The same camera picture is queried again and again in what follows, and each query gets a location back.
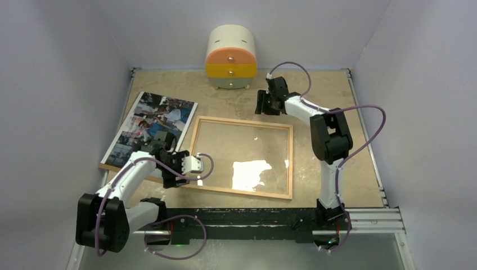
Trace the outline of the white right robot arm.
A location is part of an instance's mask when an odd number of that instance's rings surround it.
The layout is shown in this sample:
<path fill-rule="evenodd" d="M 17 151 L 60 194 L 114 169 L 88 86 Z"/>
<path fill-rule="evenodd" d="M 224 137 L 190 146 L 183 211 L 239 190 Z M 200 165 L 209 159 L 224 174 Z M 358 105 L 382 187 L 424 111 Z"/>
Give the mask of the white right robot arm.
<path fill-rule="evenodd" d="M 286 114 L 310 127 L 312 151 L 320 161 L 321 189 L 317 199 L 316 222 L 324 229 L 335 225 L 344 215 L 343 200 L 339 195 L 341 177 L 339 165 L 349 156 L 353 140 L 347 120 L 339 108 L 328 109 L 308 102 L 301 94 L 290 92 L 286 80 L 266 76 L 268 89 L 259 90 L 255 113 Z"/>

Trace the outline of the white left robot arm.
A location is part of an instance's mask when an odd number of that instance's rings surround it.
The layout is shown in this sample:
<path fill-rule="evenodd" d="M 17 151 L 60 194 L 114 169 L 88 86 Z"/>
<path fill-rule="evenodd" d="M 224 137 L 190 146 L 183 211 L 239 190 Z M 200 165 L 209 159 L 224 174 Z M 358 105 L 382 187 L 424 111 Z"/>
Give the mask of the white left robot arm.
<path fill-rule="evenodd" d="M 165 204 L 160 199 L 143 200 L 138 206 L 126 205 L 142 181 L 155 169 L 161 170 L 164 188 L 187 185 L 188 173 L 204 170 L 200 156 L 187 150 L 175 150 L 176 139 L 165 132 L 159 140 L 135 143 L 129 160 L 111 182 L 94 194 L 85 193 L 78 201 L 75 241 L 95 248 L 99 256 L 105 252 L 120 252 L 129 235 L 149 225 L 163 229 L 168 222 Z"/>

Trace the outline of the printed photo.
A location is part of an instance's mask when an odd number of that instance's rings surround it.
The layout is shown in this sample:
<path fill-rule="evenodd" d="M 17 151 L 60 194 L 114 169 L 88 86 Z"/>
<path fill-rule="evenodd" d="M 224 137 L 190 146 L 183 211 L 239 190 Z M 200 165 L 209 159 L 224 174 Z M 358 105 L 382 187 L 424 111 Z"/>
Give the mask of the printed photo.
<path fill-rule="evenodd" d="M 197 107 L 197 102 L 140 92 L 99 167 L 117 172 L 137 148 L 178 151 Z"/>

